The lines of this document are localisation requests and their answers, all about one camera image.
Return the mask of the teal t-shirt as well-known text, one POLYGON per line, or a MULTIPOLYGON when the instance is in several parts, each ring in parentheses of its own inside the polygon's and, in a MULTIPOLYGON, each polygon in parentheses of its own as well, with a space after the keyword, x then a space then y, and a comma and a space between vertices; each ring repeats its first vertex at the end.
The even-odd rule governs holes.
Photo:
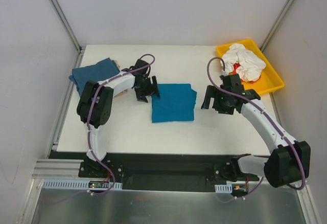
POLYGON ((159 84, 160 97, 152 96, 152 123, 194 121, 197 92, 189 83, 159 84))

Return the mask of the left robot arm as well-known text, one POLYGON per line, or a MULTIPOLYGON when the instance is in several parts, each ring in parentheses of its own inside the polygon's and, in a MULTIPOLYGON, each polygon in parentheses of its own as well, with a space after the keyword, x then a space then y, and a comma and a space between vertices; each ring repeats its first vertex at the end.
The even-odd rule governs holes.
POLYGON ((111 115, 113 99, 127 89, 133 89, 140 102, 147 103, 147 98, 153 95, 159 98, 156 77, 150 76, 154 61, 152 54, 144 54, 135 65, 121 70, 117 75, 86 83, 77 105, 77 115, 86 128, 88 149, 80 164, 78 177, 113 179, 113 173, 106 164, 107 139, 104 128, 111 115))

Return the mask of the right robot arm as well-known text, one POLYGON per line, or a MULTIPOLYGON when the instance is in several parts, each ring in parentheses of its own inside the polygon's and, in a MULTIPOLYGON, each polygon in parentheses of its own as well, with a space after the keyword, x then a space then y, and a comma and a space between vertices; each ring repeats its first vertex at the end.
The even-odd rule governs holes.
POLYGON ((261 97, 253 89, 245 89, 239 75, 221 76, 222 84, 207 86, 202 109, 212 107, 220 114, 235 111, 246 118, 265 142, 270 156, 263 158, 242 154, 231 159, 227 178, 242 180, 247 174, 264 177, 275 188, 304 188, 310 171, 311 147, 299 142, 267 112, 261 97))

